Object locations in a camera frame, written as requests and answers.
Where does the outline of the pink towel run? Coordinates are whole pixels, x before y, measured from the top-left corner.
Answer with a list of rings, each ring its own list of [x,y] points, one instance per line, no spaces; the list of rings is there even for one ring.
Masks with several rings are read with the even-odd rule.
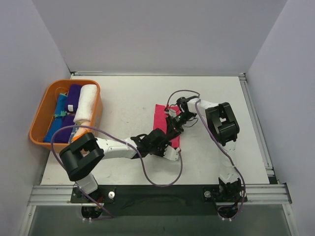
[[[155,105],[153,129],[158,128],[166,134],[166,131],[167,131],[167,122],[166,122],[167,114],[165,114],[164,109],[165,109],[164,105],[159,105],[159,104]],[[172,139],[171,143],[172,143],[171,146],[174,149],[179,148],[180,147],[180,137],[178,136],[178,137]]]

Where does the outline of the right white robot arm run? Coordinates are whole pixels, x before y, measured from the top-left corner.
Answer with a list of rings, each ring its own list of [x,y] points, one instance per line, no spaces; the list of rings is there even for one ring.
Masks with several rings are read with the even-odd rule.
[[[234,151],[240,132],[239,124],[229,103],[212,103],[198,96],[177,100],[179,114],[169,105],[164,109],[169,137],[183,133],[183,126],[199,116],[211,139],[220,150],[219,186],[211,192],[215,202],[239,202],[245,196],[242,177],[236,170]]]

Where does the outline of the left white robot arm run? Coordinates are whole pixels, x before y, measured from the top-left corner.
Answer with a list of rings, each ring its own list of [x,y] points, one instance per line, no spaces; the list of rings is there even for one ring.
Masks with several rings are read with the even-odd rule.
[[[82,189],[82,197],[92,203],[99,198],[98,183],[92,170],[102,159],[136,159],[150,154],[176,161],[178,151],[179,148],[173,148],[167,135],[160,129],[121,142],[98,139],[89,132],[64,148],[60,152],[60,159],[70,181],[77,183]]]

